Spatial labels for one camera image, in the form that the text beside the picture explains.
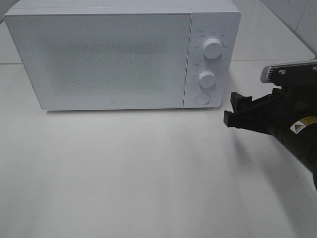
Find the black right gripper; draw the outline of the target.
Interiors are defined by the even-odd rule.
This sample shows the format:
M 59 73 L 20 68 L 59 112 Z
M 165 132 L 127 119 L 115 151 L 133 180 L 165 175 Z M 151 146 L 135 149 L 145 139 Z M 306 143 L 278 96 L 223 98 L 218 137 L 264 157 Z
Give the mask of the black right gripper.
M 317 157 L 317 89 L 274 89 L 252 102 L 252 96 L 230 95 L 233 111 L 224 111 L 227 127 L 272 135 L 298 159 Z

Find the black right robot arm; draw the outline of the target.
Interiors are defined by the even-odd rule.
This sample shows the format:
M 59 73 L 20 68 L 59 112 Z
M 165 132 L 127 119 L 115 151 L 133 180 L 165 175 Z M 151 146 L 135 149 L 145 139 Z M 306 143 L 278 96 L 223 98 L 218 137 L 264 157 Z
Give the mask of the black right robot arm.
M 227 127 L 273 136 L 317 180 L 317 104 L 282 89 L 253 100 L 232 92 L 233 111 L 224 111 Z

